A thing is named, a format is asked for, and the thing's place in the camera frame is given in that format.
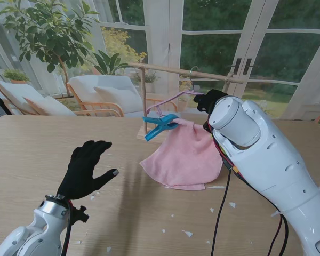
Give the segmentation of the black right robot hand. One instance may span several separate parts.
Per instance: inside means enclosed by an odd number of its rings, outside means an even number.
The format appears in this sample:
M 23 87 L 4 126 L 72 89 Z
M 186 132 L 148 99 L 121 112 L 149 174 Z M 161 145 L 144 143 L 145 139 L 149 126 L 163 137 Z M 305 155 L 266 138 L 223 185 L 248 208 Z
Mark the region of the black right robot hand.
M 207 94 L 199 94 L 194 97 L 194 102 L 197 103 L 197 110 L 200 112 L 210 113 L 211 106 L 221 99 L 222 97 L 227 96 L 228 94 L 216 90 L 211 89 Z

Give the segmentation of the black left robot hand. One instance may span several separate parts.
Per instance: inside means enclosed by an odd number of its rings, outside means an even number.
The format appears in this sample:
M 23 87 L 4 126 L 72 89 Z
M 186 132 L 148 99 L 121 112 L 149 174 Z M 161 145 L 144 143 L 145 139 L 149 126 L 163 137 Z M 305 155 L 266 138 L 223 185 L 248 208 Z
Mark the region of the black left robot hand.
M 81 199 L 101 189 L 106 183 L 119 174 L 111 169 L 105 174 L 94 178 L 93 172 L 101 155 L 112 146 L 108 141 L 89 140 L 77 147 L 70 158 L 68 170 L 57 190 L 57 195 L 68 200 Z

